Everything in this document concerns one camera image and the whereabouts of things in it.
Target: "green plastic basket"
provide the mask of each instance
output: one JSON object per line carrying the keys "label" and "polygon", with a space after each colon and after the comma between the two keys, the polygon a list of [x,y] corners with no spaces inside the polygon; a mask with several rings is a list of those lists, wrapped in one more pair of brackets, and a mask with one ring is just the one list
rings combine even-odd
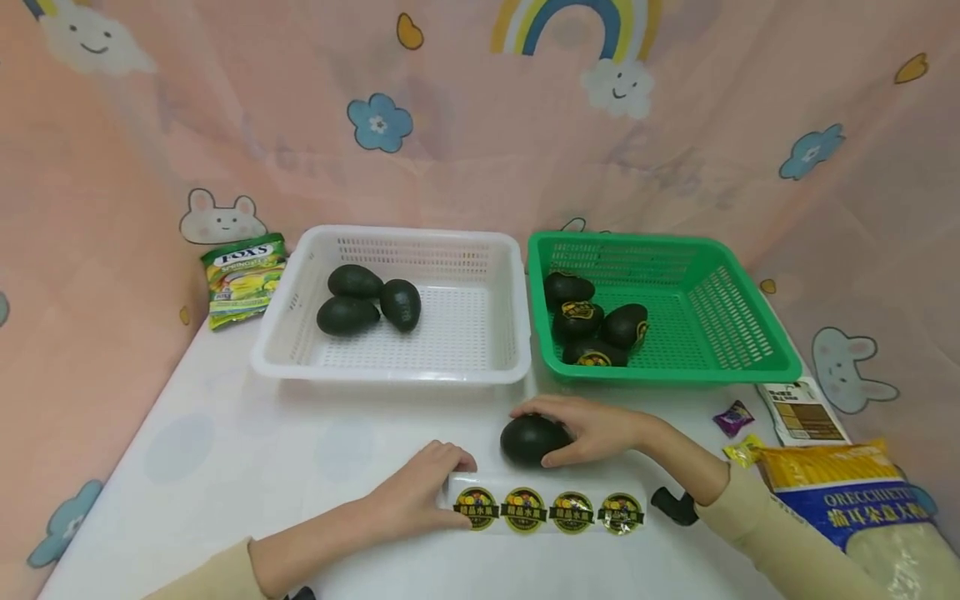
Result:
{"label": "green plastic basket", "polygon": [[[542,231],[529,241],[534,326],[547,367],[561,378],[661,386],[788,383],[800,357],[733,252],[707,238]],[[567,365],[553,340],[543,279],[564,271],[596,286],[606,312],[649,311],[643,347],[627,367]]]}

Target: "beige sleeve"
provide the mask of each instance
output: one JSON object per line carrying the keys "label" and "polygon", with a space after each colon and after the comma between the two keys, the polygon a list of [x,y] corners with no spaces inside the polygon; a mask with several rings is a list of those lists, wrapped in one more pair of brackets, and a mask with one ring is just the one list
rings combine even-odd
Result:
{"label": "beige sleeve", "polygon": [[144,600],[266,600],[253,577],[247,546],[251,539],[214,555],[198,569]]}
{"label": "beige sleeve", "polygon": [[697,514],[753,561],[786,600],[882,600],[890,596],[838,547],[774,497],[758,478],[733,466],[730,484]]}

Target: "green candy package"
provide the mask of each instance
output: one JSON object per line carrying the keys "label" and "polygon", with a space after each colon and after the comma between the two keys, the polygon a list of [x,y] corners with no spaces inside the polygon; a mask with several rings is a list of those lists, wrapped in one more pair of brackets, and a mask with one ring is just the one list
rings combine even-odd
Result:
{"label": "green candy package", "polygon": [[263,314],[274,295],[287,250],[283,236],[268,233],[211,250],[201,257],[210,292],[210,329]]}

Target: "purple candy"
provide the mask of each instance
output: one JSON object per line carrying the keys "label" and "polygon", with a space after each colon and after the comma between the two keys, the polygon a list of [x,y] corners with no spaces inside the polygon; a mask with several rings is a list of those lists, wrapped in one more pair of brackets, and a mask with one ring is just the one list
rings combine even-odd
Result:
{"label": "purple candy", "polygon": [[726,412],[714,417],[713,422],[720,426],[728,438],[733,438],[744,425],[754,422],[754,416],[750,414],[743,402],[738,400]]}

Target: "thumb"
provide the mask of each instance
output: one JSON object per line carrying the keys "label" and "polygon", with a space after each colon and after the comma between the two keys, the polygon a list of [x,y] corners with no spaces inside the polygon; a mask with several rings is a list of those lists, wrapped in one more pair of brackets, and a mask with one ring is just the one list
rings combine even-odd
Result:
{"label": "thumb", "polygon": [[583,463],[585,460],[583,445],[578,440],[573,444],[565,445],[559,450],[549,452],[543,457],[540,464],[545,468],[553,468]]}
{"label": "thumb", "polygon": [[473,526],[469,516],[445,509],[437,509],[434,511],[431,520],[437,529],[469,529]]}

